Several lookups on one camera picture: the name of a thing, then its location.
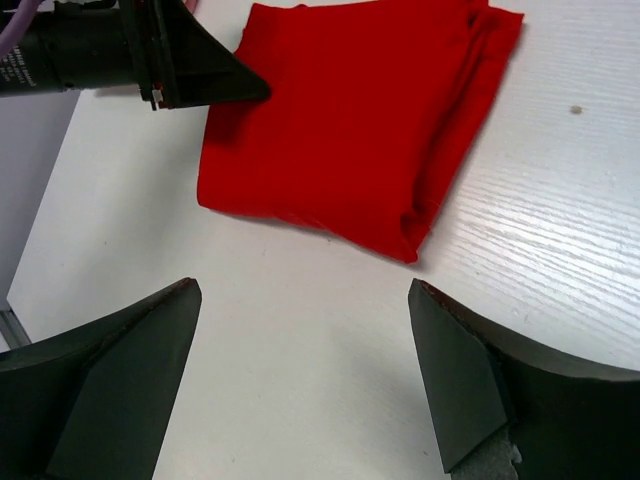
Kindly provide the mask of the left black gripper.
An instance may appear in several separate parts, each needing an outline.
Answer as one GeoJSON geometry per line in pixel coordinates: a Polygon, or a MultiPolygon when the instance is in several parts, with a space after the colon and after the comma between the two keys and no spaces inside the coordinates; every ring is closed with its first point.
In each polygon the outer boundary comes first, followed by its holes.
{"type": "Polygon", "coordinates": [[[3,97],[128,85],[154,110],[270,95],[181,1],[55,1],[1,56],[3,97]]]}

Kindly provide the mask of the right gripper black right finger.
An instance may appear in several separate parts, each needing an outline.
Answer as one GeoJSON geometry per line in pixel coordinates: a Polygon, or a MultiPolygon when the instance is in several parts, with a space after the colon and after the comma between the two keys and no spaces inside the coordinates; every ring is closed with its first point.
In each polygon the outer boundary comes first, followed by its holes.
{"type": "Polygon", "coordinates": [[[639,374],[534,341],[414,280],[411,327],[454,479],[635,479],[639,374]]]}

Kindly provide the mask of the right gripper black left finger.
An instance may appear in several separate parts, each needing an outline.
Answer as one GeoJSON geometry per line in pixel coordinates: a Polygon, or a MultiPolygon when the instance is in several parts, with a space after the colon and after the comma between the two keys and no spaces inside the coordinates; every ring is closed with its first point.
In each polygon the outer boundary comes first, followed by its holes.
{"type": "Polygon", "coordinates": [[[2,478],[152,478],[201,301],[184,278],[2,353],[2,478]]]}

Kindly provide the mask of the red t-shirt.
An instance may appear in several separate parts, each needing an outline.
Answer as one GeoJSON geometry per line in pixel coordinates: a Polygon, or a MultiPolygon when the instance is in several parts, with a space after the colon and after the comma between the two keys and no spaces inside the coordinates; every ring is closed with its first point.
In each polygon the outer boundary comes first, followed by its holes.
{"type": "Polygon", "coordinates": [[[414,263],[523,20],[486,1],[254,4],[237,56],[271,94],[210,108],[199,204],[414,263]]]}

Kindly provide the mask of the aluminium table rail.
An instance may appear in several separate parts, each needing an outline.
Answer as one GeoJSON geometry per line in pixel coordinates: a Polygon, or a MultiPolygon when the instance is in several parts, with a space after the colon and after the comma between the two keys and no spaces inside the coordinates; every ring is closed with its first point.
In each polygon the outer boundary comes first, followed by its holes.
{"type": "Polygon", "coordinates": [[[22,348],[32,343],[22,323],[12,310],[0,311],[1,336],[9,349],[22,348]]]}

